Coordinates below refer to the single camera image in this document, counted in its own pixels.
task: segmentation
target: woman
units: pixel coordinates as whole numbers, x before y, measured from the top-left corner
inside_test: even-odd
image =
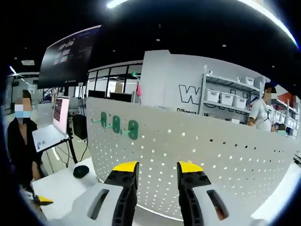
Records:
[[[32,111],[32,97],[27,90],[23,90],[23,98],[15,103],[15,119],[7,130],[8,153],[19,184],[30,189],[32,179],[40,179],[40,163],[42,153],[37,153],[32,132],[37,130],[37,124],[30,119]]]

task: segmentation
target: white pegboard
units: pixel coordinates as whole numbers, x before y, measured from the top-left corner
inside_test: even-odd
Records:
[[[105,180],[117,164],[139,161],[138,204],[166,216],[182,219],[178,204],[178,161],[203,167],[212,183],[220,184],[244,204],[250,215],[274,192],[285,175],[297,142],[245,125],[203,116],[162,112],[130,103],[89,97],[87,130],[97,176]],[[104,129],[120,117],[123,131],[128,121],[139,123],[139,137],[131,140]]]

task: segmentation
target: person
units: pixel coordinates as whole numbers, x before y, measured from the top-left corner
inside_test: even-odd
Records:
[[[264,95],[262,99],[257,100],[249,115],[249,126],[255,126],[257,129],[275,132],[274,126],[274,108],[270,106],[271,99],[275,99],[276,89],[273,84],[267,82],[264,84]]]
[[[18,98],[15,103],[15,119],[7,129],[7,148],[19,185],[30,190],[32,179],[41,177],[42,152],[36,152],[32,137],[32,132],[38,129],[30,119],[32,97],[27,90],[22,93],[23,98]]]

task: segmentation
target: floor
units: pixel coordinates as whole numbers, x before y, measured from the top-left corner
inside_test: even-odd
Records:
[[[14,119],[14,114],[7,115],[4,118],[4,128],[6,129],[9,123]],[[52,108],[50,105],[44,105],[40,109],[37,106],[33,107],[31,119],[37,123],[38,127],[47,126],[52,121]],[[77,160],[89,158],[90,150],[87,144],[83,143],[81,139],[74,135],[73,139],[74,151]],[[71,154],[68,154],[67,144],[61,144],[56,148],[49,149],[43,153],[42,161],[47,174],[56,173],[66,168],[66,163],[69,166],[74,165]],[[294,188],[301,178],[301,169],[296,164],[292,163],[291,167],[287,171],[283,181],[279,184],[275,192],[267,199],[267,201],[252,215],[255,219],[265,219],[271,222],[274,217],[285,206],[290,195],[294,191]],[[135,215],[141,216],[141,222],[136,221],[135,226],[144,226],[145,222],[148,222],[149,226],[165,225],[165,226],[182,226],[183,222],[169,220],[167,218],[160,217],[148,211],[136,208]]]

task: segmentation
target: black ceiling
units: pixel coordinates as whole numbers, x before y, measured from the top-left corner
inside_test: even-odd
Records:
[[[29,2],[18,3],[6,29],[12,43],[6,74],[9,65],[17,72],[38,72],[47,46],[103,24],[90,69],[141,60],[147,50],[168,49],[247,67],[301,96],[300,50],[266,16],[237,0],[130,0],[114,9],[107,9],[104,0]],[[272,6],[301,43],[297,1],[280,0]],[[22,66],[24,59],[36,65]]]

